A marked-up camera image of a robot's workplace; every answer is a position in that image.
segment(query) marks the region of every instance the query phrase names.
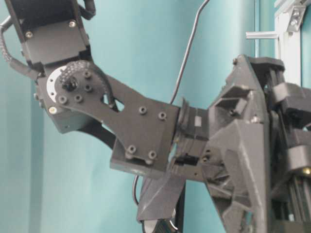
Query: robot frame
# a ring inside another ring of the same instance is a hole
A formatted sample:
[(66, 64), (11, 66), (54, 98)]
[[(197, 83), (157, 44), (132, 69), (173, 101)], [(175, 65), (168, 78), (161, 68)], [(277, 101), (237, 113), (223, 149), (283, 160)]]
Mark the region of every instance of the robot frame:
[[(186, 101), (177, 107), (142, 96), (93, 63), (82, 18), (95, 16), (94, 0), (85, 7), (77, 0), (5, 2), (5, 60), (34, 81), (35, 98), (60, 133), (98, 138), (113, 150), (112, 168), (144, 177), (137, 214), (144, 232), (182, 232), (187, 179), (205, 183), (228, 233), (311, 231), (311, 90), (286, 83), (280, 60), (240, 55), (208, 109)], [(6, 47), (12, 25), (26, 65)], [(64, 49), (63, 41), (71, 43)]]

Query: metal screw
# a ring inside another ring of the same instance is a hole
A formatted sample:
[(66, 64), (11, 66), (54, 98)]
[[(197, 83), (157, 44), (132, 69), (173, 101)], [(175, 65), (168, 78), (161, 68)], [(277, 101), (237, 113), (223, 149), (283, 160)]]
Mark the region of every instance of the metal screw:
[(85, 79), (90, 79), (91, 76), (92, 76), (92, 74), (91, 74), (91, 72), (89, 72), (89, 71), (85, 71), (85, 72), (83, 73), (83, 76), (85, 77)]
[(76, 21), (71, 20), (68, 25), (70, 28), (74, 28), (75, 26), (77, 26), (77, 23), (76, 23)]
[(159, 115), (158, 115), (158, 117), (159, 117), (160, 120), (166, 120), (166, 116), (167, 116), (167, 115), (166, 115), (165, 112), (160, 112)]
[(60, 96), (60, 97), (58, 97), (58, 102), (59, 102), (60, 104), (66, 104), (67, 101), (68, 101), (68, 99), (67, 99), (66, 96)]
[(310, 167), (305, 167), (302, 172), (306, 175), (310, 175), (311, 174), (311, 168)]
[(236, 65), (237, 63), (238, 63), (238, 59), (234, 58), (233, 61), (232, 61), (232, 64)]
[(51, 107), (51, 108), (49, 108), (49, 113), (51, 113), (51, 114), (56, 114), (57, 113), (57, 108), (55, 108), (55, 107)]
[(251, 119), (251, 122), (252, 123), (260, 123), (260, 119), (258, 116), (254, 116), (252, 119)]
[(156, 158), (156, 152), (154, 150), (150, 151), (148, 154), (149, 159), (155, 159)]
[(93, 90), (93, 88), (92, 88), (90, 85), (86, 85), (86, 86), (84, 87), (84, 90), (85, 90), (86, 92), (91, 92), (91, 91)]
[(81, 103), (82, 100), (83, 100), (83, 97), (81, 95), (74, 96), (74, 101), (76, 101), (77, 103)]
[(125, 157), (127, 159), (133, 159), (134, 158), (133, 154), (135, 154), (135, 152), (136, 152), (136, 147), (134, 145), (130, 145), (125, 152)]
[(37, 93), (34, 93), (34, 99), (35, 99), (35, 100), (39, 100), (39, 96), (38, 96)]
[(31, 31), (28, 31), (28, 32), (25, 33), (25, 36), (26, 36), (28, 39), (30, 39), (30, 38), (32, 38), (32, 37), (34, 36), (34, 34), (33, 34)]
[(147, 113), (147, 108), (146, 108), (145, 106), (141, 106), (141, 107), (139, 108), (139, 113), (140, 113), (141, 115), (145, 115), (145, 114)]
[(297, 19), (293, 19), (293, 20), (291, 21), (291, 25), (292, 25), (292, 26), (295, 26), (297, 23), (298, 23), (298, 20), (297, 20)]
[(300, 11), (297, 10), (297, 9), (295, 9), (294, 12), (293, 12), (293, 16), (294, 16), (294, 17), (300, 16)]
[(234, 109), (231, 109), (229, 111), (230, 116), (234, 116), (236, 114), (236, 111)]

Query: wire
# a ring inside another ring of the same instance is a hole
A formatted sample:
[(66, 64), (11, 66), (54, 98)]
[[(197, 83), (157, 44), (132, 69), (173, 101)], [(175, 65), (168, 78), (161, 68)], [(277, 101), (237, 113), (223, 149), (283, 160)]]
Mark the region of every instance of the wire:
[[(204, 9), (204, 7), (208, 4), (209, 1), (210, 0), (205, 0), (202, 3), (202, 5), (200, 6), (200, 8), (198, 9), (197, 13), (196, 13), (194, 24), (193, 24), (193, 28), (192, 28), (192, 32), (191, 32), (191, 35), (190, 35), (190, 38), (189, 38), (189, 41), (188, 41), (187, 49), (186, 49), (186, 52), (185, 52), (185, 55), (184, 55), (183, 62), (181, 64), (181, 68), (180, 68), (180, 71), (179, 71), (179, 75), (178, 75), (178, 78), (177, 78), (177, 81), (176, 81), (176, 86), (175, 86), (175, 89), (174, 89), (173, 96), (172, 96), (172, 99), (170, 101), (170, 104), (173, 104), (173, 102), (174, 102), (174, 100), (176, 98), (176, 95), (177, 95), (177, 92), (178, 92), (178, 89), (179, 89), (179, 86), (180, 86), (180, 82), (181, 82), (181, 79), (183, 77), (183, 74), (184, 74), (184, 71), (185, 71), (185, 68), (186, 68), (186, 64), (187, 64), (187, 60), (188, 60), (188, 57), (189, 57), (189, 54), (190, 54), (190, 50), (191, 50), (191, 46), (192, 46), (192, 43), (193, 43), (193, 39), (194, 39), (196, 30), (197, 30), (197, 27), (198, 27), (198, 22), (199, 22), (200, 14), (201, 14), (202, 10)], [(139, 176), (136, 175), (134, 180), (133, 180), (133, 187), (132, 187), (133, 201), (135, 202), (136, 205), (139, 204), (139, 202), (137, 200), (137, 197), (136, 197), (136, 188), (137, 188), (138, 179), (139, 179)], [(176, 228), (174, 226), (174, 224), (172, 223), (171, 220), (170, 220), (170, 224), (171, 224), (171, 226), (175, 230), (178, 230), (178, 228)]]
[(196, 29), (198, 27), (198, 22), (199, 22), (200, 14), (201, 14), (202, 10), (204, 9), (204, 7), (208, 4), (209, 1), (210, 0), (205, 0), (202, 3), (202, 5), (200, 6), (200, 8), (197, 11), (197, 13), (196, 13), (194, 24), (193, 24), (193, 28), (192, 28), (192, 32), (191, 32), (191, 36), (189, 38), (187, 49), (186, 49), (186, 52), (185, 52), (185, 55), (184, 55), (184, 60), (183, 60), (183, 62), (181, 64), (179, 75), (178, 75), (178, 78), (177, 78), (177, 81), (176, 81), (175, 90), (173, 92), (173, 96), (172, 96), (172, 99), (170, 101), (170, 104), (172, 104), (174, 102), (175, 98), (176, 98), (176, 95), (177, 95), (177, 92), (178, 92), (178, 89), (179, 89), (179, 86), (180, 86), (180, 82), (181, 82), (181, 79), (182, 79), (184, 71), (185, 71), (185, 67), (186, 67), (186, 64), (187, 64), (187, 60), (188, 60), (188, 57), (189, 57), (189, 53), (190, 53), (190, 50), (191, 50), (191, 46), (192, 46), (192, 43), (193, 43), (195, 32), (196, 32)]
[(137, 188), (138, 178), (139, 178), (139, 176), (136, 175), (134, 180), (133, 180), (133, 187), (132, 187), (132, 197), (133, 197), (133, 201), (135, 202), (136, 205), (139, 204), (137, 197), (136, 197), (136, 188)]

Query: silver bracket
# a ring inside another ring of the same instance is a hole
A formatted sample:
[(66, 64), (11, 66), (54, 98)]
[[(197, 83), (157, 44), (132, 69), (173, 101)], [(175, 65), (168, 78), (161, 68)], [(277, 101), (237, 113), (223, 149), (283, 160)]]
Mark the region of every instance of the silver bracket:
[(311, 0), (277, 0), (275, 31), (247, 32), (247, 39), (274, 39), (275, 54), (286, 67), (285, 80), (301, 85), (301, 25)]

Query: green background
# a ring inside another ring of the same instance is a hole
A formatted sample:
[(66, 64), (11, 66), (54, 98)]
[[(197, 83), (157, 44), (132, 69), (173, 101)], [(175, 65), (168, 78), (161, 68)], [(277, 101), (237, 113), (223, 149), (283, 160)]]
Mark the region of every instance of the green background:
[[(202, 2), (97, 0), (97, 16), (85, 22), (95, 63), (143, 95), (168, 102)], [(273, 2), (260, 3), (262, 31), (273, 30)], [(246, 31), (255, 30), (254, 6), (254, 0), (210, 1), (176, 104), (185, 97), (192, 106), (207, 108), (231, 72), (232, 59), (254, 56), (254, 41), (245, 39)], [(1, 1), (0, 18), (7, 15)], [(305, 40), (310, 27), (304, 26)], [(14, 29), (5, 37), (11, 53), (22, 59)], [(261, 42), (260, 53), (273, 56), (273, 41)], [(310, 53), (304, 59), (308, 76)], [(111, 170), (111, 150), (98, 140), (59, 134), (34, 101), (33, 83), (3, 60), (0, 71), (0, 232), (140, 232), (133, 175)], [(186, 233), (224, 232), (202, 183), (187, 182), (186, 199)]]

